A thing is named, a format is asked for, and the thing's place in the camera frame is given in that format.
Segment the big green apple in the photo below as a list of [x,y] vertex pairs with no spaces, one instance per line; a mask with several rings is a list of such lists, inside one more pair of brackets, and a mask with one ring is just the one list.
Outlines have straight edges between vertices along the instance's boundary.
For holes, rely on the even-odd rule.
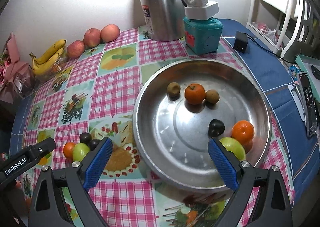
[[89,152],[90,148],[86,144],[78,143],[73,147],[72,159],[73,161],[82,161]]

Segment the large orange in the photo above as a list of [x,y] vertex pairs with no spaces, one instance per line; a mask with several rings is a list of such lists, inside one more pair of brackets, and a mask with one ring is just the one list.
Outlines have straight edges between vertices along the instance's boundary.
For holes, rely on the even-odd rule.
[[231,136],[240,144],[245,145],[253,140],[254,127],[249,121],[240,120],[233,126]]

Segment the dark plum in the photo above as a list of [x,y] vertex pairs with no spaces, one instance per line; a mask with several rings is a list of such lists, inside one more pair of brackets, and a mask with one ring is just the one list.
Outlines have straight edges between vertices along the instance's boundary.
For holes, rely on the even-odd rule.
[[99,139],[92,139],[89,143],[88,143],[88,147],[90,149],[90,151],[93,151],[100,143]]
[[81,143],[88,145],[92,140],[92,136],[88,132],[83,132],[79,135],[79,140]]
[[208,126],[208,135],[211,138],[222,135],[224,131],[225,131],[225,124],[221,120],[213,119],[210,121]]

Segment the small tangerine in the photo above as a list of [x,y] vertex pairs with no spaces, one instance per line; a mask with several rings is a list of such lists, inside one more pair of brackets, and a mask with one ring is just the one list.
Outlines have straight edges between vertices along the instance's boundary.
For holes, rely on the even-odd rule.
[[188,85],[184,91],[184,97],[191,105],[201,104],[205,97],[206,91],[204,87],[198,83],[192,83]]
[[72,160],[73,157],[73,148],[75,146],[74,142],[68,142],[63,147],[63,155],[66,159]]

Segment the pink flower bouquet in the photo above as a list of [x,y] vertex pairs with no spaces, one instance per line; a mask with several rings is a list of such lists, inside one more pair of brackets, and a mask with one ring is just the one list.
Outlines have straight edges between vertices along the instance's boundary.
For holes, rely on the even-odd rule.
[[29,63],[21,61],[16,38],[11,33],[1,51],[1,101],[13,104],[28,96],[35,87]]

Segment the yellow banana bunch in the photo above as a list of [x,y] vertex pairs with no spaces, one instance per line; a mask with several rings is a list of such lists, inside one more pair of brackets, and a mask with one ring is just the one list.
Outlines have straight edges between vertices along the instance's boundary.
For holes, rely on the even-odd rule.
[[67,40],[65,39],[56,41],[41,57],[36,57],[33,53],[30,53],[29,56],[31,57],[33,74],[40,76],[50,71],[52,66],[63,54],[66,42]]

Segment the pink checkered fruit tablecloth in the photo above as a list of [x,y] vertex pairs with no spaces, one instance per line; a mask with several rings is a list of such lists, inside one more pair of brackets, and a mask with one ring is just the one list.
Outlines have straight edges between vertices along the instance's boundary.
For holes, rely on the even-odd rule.
[[63,147],[77,144],[79,135],[89,132],[94,139],[113,141],[114,153],[89,192],[110,226],[212,225],[227,197],[192,194],[166,184],[141,158],[133,136],[133,107],[142,85],[166,65],[194,58],[183,40],[152,41],[139,27],[68,63],[29,102],[23,143],[51,137],[56,149],[21,176],[25,199],[33,195],[41,166],[68,166]]

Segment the red apple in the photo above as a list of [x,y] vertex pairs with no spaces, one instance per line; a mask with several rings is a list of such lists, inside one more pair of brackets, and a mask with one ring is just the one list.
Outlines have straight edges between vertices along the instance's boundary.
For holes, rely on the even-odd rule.
[[97,28],[88,29],[83,38],[86,48],[94,48],[100,44],[100,30]]
[[85,51],[85,44],[80,40],[76,40],[67,47],[67,55],[70,59],[77,59]]
[[108,24],[100,32],[100,37],[102,41],[105,43],[116,40],[119,37],[119,35],[120,29],[115,24]]

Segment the blue table cover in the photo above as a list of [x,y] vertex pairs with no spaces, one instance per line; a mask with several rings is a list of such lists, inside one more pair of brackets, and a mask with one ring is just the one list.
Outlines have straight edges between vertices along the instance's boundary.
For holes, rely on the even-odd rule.
[[[308,138],[304,123],[289,92],[293,79],[275,56],[265,50],[257,38],[249,41],[244,53],[232,50],[237,31],[247,29],[237,21],[224,19],[218,50],[207,59],[225,62],[254,75],[271,107],[274,136],[263,162],[277,164],[289,185],[291,198],[299,201],[319,171],[319,147],[316,137]],[[86,51],[65,65],[66,77],[59,90],[48,80],[18,108],[10,138],[9,153],[34,144],[41,132],[50,132],[57,147],[49,158],[53,166],[64,166],[62,148],[78,140],[88,129],[95,138],[130,140],[123,121],[116,116],[130,114],[139,89],[159,68],[195,54],[183,41],[158,42],[149,39],[146,27],[122,31],[113,42]],[[94,99],[86,101],[80,119],[61,121],[63,98],[74,86],[93,84]]]

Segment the teal cardboard box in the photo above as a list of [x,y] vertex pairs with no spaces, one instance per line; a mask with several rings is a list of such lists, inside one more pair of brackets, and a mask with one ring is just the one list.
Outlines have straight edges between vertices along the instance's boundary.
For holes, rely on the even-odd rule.
[[319,69],[320,61],[300,54],[296,57],[296,63],[301,71],[308,74],[313,96],[317,101],[319,101],[320,81],[313,75],[311,66]]

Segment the middle red apple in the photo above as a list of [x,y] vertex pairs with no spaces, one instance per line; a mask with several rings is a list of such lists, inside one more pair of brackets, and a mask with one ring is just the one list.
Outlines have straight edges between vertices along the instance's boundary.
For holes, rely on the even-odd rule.
[[86,48],[94,48],[100,44],[100,30],[97,28],[88,29],[83,38]]

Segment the black charger plug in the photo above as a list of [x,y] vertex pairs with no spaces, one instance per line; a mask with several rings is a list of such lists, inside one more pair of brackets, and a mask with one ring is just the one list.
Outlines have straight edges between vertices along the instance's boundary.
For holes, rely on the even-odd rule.
[[247,34],[237,31],[235,33],[235,41],[234,41],[233,49],[240,53],[244,53],[246,51],[247,45],[248,45]]

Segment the teal knitted box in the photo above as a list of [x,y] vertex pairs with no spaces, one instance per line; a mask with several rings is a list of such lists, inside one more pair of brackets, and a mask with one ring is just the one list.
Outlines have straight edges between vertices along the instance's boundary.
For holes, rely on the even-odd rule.
[[223,24],[213,17],[208,20],[190,20],[184,17],[185,42],[196,54],[216,52],[219,46]]

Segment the white shelf rack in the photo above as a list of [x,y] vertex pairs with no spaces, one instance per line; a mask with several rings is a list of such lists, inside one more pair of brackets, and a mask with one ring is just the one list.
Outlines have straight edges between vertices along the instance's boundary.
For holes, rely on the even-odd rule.
[[281,56],[293,35],[301,8],[299,0],[251,0],[246,27]]

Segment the white power adapter block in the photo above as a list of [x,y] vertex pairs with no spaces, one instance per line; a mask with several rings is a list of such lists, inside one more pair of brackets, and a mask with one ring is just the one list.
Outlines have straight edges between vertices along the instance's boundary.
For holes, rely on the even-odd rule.
[[187,0],[185,16],[190,20],[208,20],[219,12],[219,4],[209,0]]

